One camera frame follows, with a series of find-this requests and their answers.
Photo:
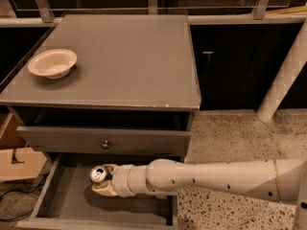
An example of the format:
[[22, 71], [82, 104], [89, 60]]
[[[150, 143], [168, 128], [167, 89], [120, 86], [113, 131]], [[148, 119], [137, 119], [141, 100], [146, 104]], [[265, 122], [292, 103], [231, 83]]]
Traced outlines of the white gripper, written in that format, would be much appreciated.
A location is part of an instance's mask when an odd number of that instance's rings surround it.
[[98, 185], [93, 184], [92, 190], [101, 196], [134, 196], [129, 185], [129, 173], [133, 165], [104, 164], [103, 167], [112, 175], [111, 183], [109, 181]]

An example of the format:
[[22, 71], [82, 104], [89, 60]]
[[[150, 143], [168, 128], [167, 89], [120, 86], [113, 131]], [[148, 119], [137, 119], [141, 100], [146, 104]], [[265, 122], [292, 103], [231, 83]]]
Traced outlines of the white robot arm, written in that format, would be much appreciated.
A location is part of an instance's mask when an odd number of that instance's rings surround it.
[[186, 164], [156, 159], [148, 165], [104, 164], [89, 173], [102, 196], [173, 196], [194, 186], [296, 205], [293, 230], [307, 230], [307, 161], [304, 159]]

